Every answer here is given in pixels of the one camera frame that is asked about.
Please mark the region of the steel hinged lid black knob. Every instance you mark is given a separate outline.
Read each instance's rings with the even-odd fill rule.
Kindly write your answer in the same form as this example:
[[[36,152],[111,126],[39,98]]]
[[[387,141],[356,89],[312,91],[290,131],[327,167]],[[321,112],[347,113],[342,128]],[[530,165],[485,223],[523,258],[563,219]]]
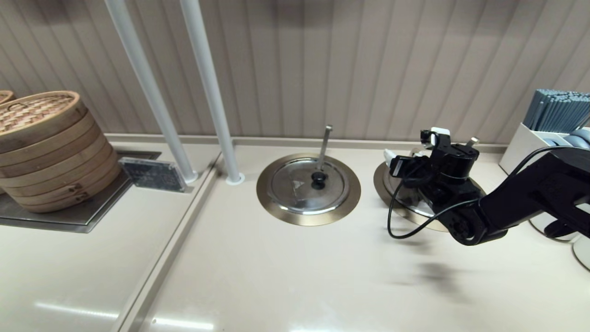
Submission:
[[[271,172],[268,195],[280,208],[301,215],[335,210],[350,193],[350,179],[343,168],[318,159],[299,157],[279,164]]]
[[[388,181],[392,182],[394,179],[397,180],[396,184],[392,185],[393,189],[397,189],[400,186],[398,194],[396,196],[396,201],[400,203],[405,208],[417,213],[421,214],[422,216],[434,216],[432,210],[430,210],[429,206],[422,201],[418,192],[415,189],[409,189],[406,187],[406,178],[394,178],[389,175],[388,170]]]

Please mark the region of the white utensil caddy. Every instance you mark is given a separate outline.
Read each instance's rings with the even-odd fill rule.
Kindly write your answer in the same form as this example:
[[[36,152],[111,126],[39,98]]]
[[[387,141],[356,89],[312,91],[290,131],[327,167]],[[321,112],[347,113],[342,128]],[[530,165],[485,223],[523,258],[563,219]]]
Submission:
[[[499,166],[508,175],[517,168],[518,164],[522,162],[529,154],[534,151],[549,147],[548,140],[557,143],[558,147],[562,148],[562,153],[581,153],[584,151],[590,155],[590,151],[586,149],[577,149],[573,147],[564,138],[567,134],[558,134],[554,132],[533,131],[527,128],[524,124],[519,124],[506,152],[499,162]]]

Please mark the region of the white ceramic jar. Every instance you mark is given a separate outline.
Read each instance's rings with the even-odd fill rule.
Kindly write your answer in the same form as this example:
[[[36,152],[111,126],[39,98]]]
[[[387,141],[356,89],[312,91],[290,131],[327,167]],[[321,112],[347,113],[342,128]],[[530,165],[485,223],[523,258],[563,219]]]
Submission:
[[[540,233],[540,235],[542,235],[545,238],[548,238],[550,240],[556,240],[558,242],[567,243],[567,242],[574,241],[575,239],[577,239],[580,236],[579,232],[573,232],[569,235],[558,236],[556,238],[546,236],[544,233],[544,229],[555,220],[556,219],[554,218],[554,216],[550,216],[550,214],[548,214],[548,213],[542,213],[539,216],[535,216],[535,217],[531,218],[531,220],[529,220],[529,223],[537,232]]]
[[[578,263],[590,273],[590,238],[577,236],[572,242],[572,252]]]

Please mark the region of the grey chopsticks bundle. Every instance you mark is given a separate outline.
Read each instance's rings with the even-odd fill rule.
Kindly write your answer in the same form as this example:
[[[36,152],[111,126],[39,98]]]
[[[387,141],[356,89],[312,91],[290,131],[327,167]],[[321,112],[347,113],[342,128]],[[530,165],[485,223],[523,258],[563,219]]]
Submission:
[[[522,124],[529,130],[569,134],[590,122],[590,93],[537,89]]]

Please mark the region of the grey plastic spoons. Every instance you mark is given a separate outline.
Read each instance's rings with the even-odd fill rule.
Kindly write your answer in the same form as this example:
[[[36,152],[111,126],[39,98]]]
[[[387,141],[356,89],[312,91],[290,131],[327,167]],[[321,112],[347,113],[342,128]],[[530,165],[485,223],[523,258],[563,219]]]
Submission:
[[[537,136],[548,146],[567,146],[590,150],[590,130],[574,130],[569,134],[539,131]]]

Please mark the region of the white metal pole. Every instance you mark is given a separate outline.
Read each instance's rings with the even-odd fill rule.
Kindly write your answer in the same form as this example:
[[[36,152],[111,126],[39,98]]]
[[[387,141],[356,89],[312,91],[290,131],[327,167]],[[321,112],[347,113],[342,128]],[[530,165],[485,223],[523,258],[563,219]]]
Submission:
[[[188,155],[183,148],[134,23],[131,20],[126,0],[104,0],[104,2],[150,110],[162,135],[164,135],[181,176],[185,183],[193,183],[198,179],[198,173],[192,168]]]
[[[223,154],[227,172],[226,183],[236,186],[244,182],[245,176],[238,170],[233,140],[230,135],[223,97],[209,46],[200,0],[180,0],[180,3],[190,44],[208,101],[209,112],[212,117],[221,153]]]

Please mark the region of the steel steamer tray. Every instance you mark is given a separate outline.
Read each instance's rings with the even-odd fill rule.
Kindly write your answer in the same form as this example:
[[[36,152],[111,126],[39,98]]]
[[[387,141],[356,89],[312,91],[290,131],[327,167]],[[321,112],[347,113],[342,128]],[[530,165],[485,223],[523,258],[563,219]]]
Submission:
[[[30,213],[6,194],[0,195],[0,225],[30,229],[89,233],[116,204],[132,182],[125,172],[104,190],[78,205],[51,213]]]

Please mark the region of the stacked bamboo steamer baskets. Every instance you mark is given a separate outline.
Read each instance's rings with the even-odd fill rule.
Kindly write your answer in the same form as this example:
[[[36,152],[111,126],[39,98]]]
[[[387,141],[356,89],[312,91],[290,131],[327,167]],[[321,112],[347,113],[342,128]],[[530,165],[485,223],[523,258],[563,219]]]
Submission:
[[[120,173],[116,150],[77,92],[0,104],[0,193],[28,212],[86,202]]]

